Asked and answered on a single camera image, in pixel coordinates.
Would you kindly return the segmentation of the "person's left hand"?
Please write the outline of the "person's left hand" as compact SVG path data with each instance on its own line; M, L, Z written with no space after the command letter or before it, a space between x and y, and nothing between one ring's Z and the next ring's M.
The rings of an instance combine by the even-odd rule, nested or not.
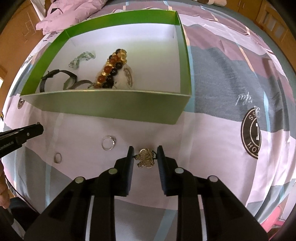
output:
M8 186L6 184L4 166L0 162L0 206L7 209L10 205L10 196L8 193Z

